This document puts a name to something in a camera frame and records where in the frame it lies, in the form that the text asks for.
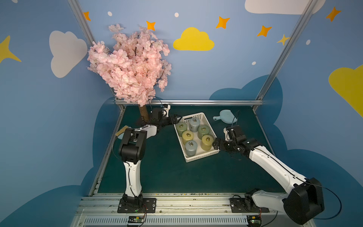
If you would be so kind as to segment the dark green tea canister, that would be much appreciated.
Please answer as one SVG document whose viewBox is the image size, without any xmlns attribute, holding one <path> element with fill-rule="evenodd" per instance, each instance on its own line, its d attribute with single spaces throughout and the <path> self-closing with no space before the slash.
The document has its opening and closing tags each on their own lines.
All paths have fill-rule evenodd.
<svg viewBox="0 0 363 227">
<path fill-rule="evenodd" d="M 198 127 L 198 138 L 200 140 L 202 140 L 202 137 L 204 135 L 209 135 L 209 133 L 210 133 L 210 128 L 207 125 L 200 125 Z"/>
</svg>

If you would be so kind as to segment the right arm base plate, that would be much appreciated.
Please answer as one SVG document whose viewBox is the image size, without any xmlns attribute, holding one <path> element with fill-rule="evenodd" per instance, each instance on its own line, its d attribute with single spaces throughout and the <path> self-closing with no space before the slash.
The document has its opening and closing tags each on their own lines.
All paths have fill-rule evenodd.
<svg viewBox="0 0 363 227">
<path fill-rule="evenodd" d="M 229 198 L 232 213 L 269 213 L 268 208 L 257 207 L 250 198 Z"/>
</svg>

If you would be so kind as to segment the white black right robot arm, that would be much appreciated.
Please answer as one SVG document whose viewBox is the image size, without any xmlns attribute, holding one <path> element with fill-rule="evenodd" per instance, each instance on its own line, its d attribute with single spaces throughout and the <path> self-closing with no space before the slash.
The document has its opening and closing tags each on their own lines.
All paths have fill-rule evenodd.
<svg viewBox="0 0 363 227">
<path fill-rule="evenodd" d="M 274 156 L 255 138 L 248 139 L 240 126 L 225 129 L 225 138 L 216 138 L 213 148 L 228 153 L 240 153 L 262 167 L 284 189 L 271 193 L 254 189 L 244 195 L 247 210 L 268 208 L 286 214 L 293 222 L 303 225 L 325 210 L 321 183 L 294 171 Z"/>
</svg>

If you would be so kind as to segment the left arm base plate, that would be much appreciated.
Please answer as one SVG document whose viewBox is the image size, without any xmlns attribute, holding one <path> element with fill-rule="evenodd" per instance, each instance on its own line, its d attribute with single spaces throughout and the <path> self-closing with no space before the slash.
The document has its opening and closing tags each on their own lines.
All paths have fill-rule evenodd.
<svg viewBox="0 0 363 227">
<path fill-rule="evenodd" d="M 156 198 L 121 198 L 117 213 L 155 213 L 156 204 Z"/>
</svg>

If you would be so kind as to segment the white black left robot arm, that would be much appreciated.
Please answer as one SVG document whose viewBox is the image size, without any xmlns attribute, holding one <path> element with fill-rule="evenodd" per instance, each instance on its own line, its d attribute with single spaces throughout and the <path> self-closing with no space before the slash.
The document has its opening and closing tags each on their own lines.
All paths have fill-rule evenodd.
<svg viewBox="0 0 363 227">
<path fill-rule="evenodd" d="M 158 131 L 168 125 L 175 125 L 182 116 L 169 114 L 170 106 L 157 108 L 147 119 L 141 118 L 140 128 L 126 128 L 118 149 L 119 156 L 125 167 L 126 189 L 121 199 L 122 205 L 143 207 L 142 186 L 140 180 L 141 161 L 145 156 L 147 139 L 156 136 Z"/>
</svg>

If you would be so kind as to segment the white perforated plastic basket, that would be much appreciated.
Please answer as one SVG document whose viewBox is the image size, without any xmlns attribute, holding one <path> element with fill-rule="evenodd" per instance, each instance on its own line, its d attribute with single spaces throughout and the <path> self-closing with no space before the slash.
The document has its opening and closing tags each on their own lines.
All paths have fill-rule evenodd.
<svg viewBox="0 0 363 227">
<path fill-rule="evenodd" d="M 214 139 L 216 138 L 216 134 L 213 131 L 213 128 L 211 127 L 209 121 L 207 120 L 207 118 L 206 118 L 206 116 L 205 116 L 205 114 L 203 112 L 184 116 L 184 117 L 181 118 L 180 122 L 186 123 L 187 126 L 188 126 L 188 130 L 190 130 L 189 120 L 191 118 L 193 118 L 193 117 L 196 117 L 196 118 L 200 119 L 200 125 L 207 125 L 210 128 L 209 135 L 211 135 Z M 185 154 L 185 145 L 183 145 L 183 143 L 182 143 L 182 137 L 178 136 L 178 140 L 179 140 L 179 143 L 180 143 L 180 147 L 181 147 L 181 149 L 183 151 L 185 161 L 187 163 L 191 162 L 191 161 L 201 159 L 201 158 L 205 158 L 205 157 L 208 157 L 208 156 L 211 156 L 211 155 L 214 155 L 214 154 L 217 154 L 219 152 L 219 150 L 213 149 L 213 146 L 212 146 L 211 150 L 204 151 L 200 146 L 201 145 L 201 140 L 198 138 L 198 132 L 194 132 L 194 141 L 196 141 L 196 143 L 198 144 L 197 153 L 193 157 L 187 157 L 186 154 Z"/>
</svg>

